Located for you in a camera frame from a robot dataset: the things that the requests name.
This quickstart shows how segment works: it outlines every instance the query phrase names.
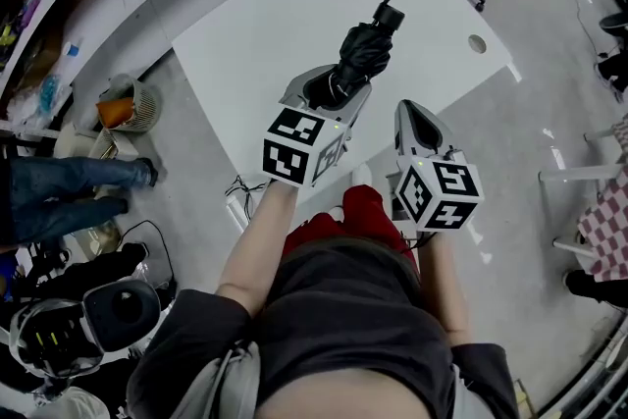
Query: person's arm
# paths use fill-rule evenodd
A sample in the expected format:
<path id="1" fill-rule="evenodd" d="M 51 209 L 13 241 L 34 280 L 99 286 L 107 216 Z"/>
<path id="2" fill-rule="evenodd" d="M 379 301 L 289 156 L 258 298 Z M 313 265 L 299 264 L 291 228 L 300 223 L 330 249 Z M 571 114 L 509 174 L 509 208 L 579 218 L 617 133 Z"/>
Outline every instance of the person's arm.
<path id="1" fill-rule="evenodd" d="M 467 305 L 443 234 L 419 250 L 419 269 L 428 310 L 443 326 L 451 347 L 470 343 Z"/>
<path id="2" fill-rule="evenodd" d="M 248 227 L 235 244 L 216 294 L 239 303 L 255 316 L 273 285 L 296 206 L 298 189 L 269 185 Z"/>

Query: white table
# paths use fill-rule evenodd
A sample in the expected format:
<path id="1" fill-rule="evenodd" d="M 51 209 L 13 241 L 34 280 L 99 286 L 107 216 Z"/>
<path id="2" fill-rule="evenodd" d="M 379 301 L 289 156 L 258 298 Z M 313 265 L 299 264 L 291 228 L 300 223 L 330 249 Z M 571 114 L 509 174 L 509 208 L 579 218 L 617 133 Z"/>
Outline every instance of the white table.
<path id="1" fill-rule="evenodd" d="M 262 135 L 288 83 L 332 64 L 348 30 L 370 23 L 383 0 L 229 0 L 174 41 L 183 70 L 223 148 L 242 175 L 260 164 Z M 393 143 L 394 110 L 411 99 L 434 113 L 511 62 L 467 0 L 393 0 L 406 14 L 388 68 L 373 79 L 348 153 L 303 201 Z M 486 42 L 484 54 L 470 35 Z"/>

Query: gray floor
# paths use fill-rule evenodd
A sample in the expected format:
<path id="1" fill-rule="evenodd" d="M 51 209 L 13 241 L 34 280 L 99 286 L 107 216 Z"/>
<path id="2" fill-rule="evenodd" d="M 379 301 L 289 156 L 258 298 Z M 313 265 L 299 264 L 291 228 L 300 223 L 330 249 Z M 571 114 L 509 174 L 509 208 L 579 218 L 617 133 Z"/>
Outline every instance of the gray floor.
<path id="1" fill-rule="evenodd" d="M 615 41 L 598 21 L 616 6 L 577 1 L 598 51 L 611 49 Z M 537 180 L 539 170 L 556 168 L 560 158 L 575 167 L 614 161 L 618 152 L 612 139 L 588 145 L 582 137 L 607 128 L 623 110 L 596 80 L 595 52 L 576 12 L 576 0 L 488 0 L 484 16 L 522 80 L 504 69 L 442 113 L 478 165 L 487 195 L 469 229 L 453 237 L 474 332 L 506 348 L 513 377 L 537 406 L 575 375 L 617 315 L 563 289 L 561 274 L 576 263 L 550 246 L 554 236 L 573 232 L 594 188 Z M 146 81 L 161 89 L 165 106 L 137 144 L 159 157 L 163 177 L 153 191 L 136 195 L 123 225 L 154 220 L 181 286 L 211 290 L 237 239 L 223 195 L 236 173 L 176 58 L 167 56 Z M 385 186 L 393 159 L 390 151 L 371 161 L 375 186 Z M 341 180 L 300 207 L 295 222 L 338 204 L 347 185 Z M 135 233 L 151 244 L 157 263 L 158 236 L 147 227 Z"/>

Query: gray bag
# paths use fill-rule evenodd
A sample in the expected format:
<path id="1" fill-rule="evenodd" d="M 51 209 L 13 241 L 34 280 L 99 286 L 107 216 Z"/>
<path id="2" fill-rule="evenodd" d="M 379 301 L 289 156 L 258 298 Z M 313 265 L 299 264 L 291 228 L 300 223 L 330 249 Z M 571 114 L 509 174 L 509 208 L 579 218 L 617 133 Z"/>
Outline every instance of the gray bag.
<path id="1" fill-rule="evenodd" d="M 452 419 L 494 419 L 489 406 L 467 390 L 460 370 L 455 371 Z M 253 419 L 259 388 L 259 348 L 231 349 L 207 364 L 196 376 L 170 419 Z"/>

